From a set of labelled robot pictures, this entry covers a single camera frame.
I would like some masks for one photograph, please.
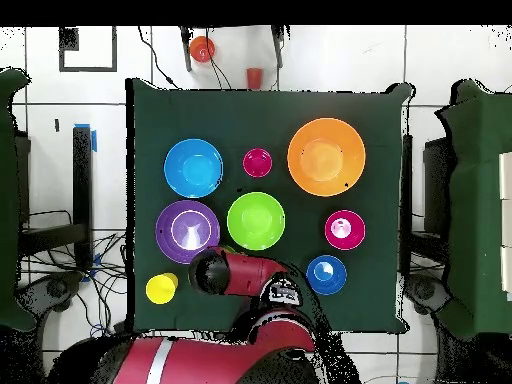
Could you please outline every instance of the bowl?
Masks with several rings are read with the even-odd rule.
[[[363,172],[363,140],[349,124],[320,118],[308,122],[288,146],[288,169],[304,191],[335,196],[352,187]]]
[[[206,37],[202,35],[194,38],[190,42],[190,55],[194,58],[194,60],[197,60],[200,63],[205,63],[213,57],[215,54],[215,44],[210,37],[208,37],[208,50],[210,50],[210,53],[208,53],[208,50],[206,50],[206,45]]]
[[[189,199],[207,196],[222,180],[220,153],[207,141],[189,138],[175,144],[167,153],[164,174],[167,184]]]
[[[194,200],[179,200],[162,211],[155,235],[165,256],[174,262],[189,264],[202,250],[217,246],[220,226],[208,206]]]
[[[245,172],[251,177],[261,178],[267,175],[272,168],[272,157],[265,149],[259,147],[249,150],[243,160]]]
[[[336,249],[351,250],[359,246],[365,237],[363,219],[355,212],[334,212],[325,222],[325,238]]]
[[[264,250],[277,243],[284,232],[281,204],[261,192],[244,194],[228,211],[228,231],[233,240],[249,250]]]
[[[321,255],[308,265],[306,277],[315,292],[328,296],[337,293],[345,285],[347,271],[338,258]]]

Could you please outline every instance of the pink cup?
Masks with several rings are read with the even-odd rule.
[[[272,157],[265,149],[259,147],[249,150],[243,161],[245,172],[251,177],[261,178],[272,168]]]
[[[355,212],[334,212],[325,223],[325,237],[336,249],[351,250],[361,244],[365,236],[363,219]]]

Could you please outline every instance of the white tile floor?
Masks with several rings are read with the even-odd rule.
[[[507,31],[505,26],[292,26],[291,39],[285,37],[282,49],[280,89],[380,92],[395,82],[412,83],[416,88],[409,110],[414,137],[413,210],[423,215],[423,146],[445,134],[434,111],[447,104],[451,85],[461,78],[476,78],[496,91],[512,84],[512,41]],[[156,50],[160,67],[178,86],[218,88],[210,64],[192,61],[192,72],[186,72],[177,27],[142,27],[142,33]],[[66,52],[67,66],[107,64],[109,29],[85,27],[79,28],[79,34],[80,49]],[[204,35],[204,31],[196,30],[194,35]],[[210,37],[217,48],[216,63],[233,88],[246,87],[245,68],[252,66],[264,69],[263,89],[274,84],[275,54],[268,26],[218,28]],[[138,77],[168,88],[137,27],[118,27],[117,42],[117,72],[61,73],[57,28],[0,29],[0,68],[25,69],[31,78],[28,88],[16,93],[12,109],[19,129],[28,131],[32,139],[31,211],[71,211],[71,128],[88,123],[98,137],[98,151],[93,153],[95,238],[122,233],[126,226],[124,79]],[[60,123],[59,132],[55,119]],[[31,220],[33,226],[56,225],[67,219],[65,215],[37,218]],[[413,226],[423,229],[422,218],[415,217]],[[108,260],[122,263],[118,250],[109,254]],[[44,265],[31,264],[32,271],[40,267]],[[105,275],[98,277],[105,281]],[[121,292],[126,289],[124,281],[116,282],[115,287]],[[88,304],[90,319],[96,322],[94,289],[81,283],[79,293]],[[109,305],[114,322],[124,318],[125,295],[112,294]],[[45,364],[89,336],[84,312],[78,299],[65,312],[52,312],[44,337]],[[437,352],[432,320],[416,314],[407,300],[403,301],[402,316],[410,325],[404,335],[343,336],[361,381],[432,382]]]

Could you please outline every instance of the blue bowl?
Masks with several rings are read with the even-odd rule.
[[[215,147],[199,138],[175,144],[164,163],[167,184],[180,196],[207,196],[222,180],[222,158]]]
[[[308,265],[306,277],[314,291],[327,296],[341,290],[347,280],[347,270],[338,258],[322,255]]]

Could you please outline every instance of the orange cup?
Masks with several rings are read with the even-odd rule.
[[[250,90],[259,90],[261,88],[262,77],[263,69],[247,68],[247,87]]]

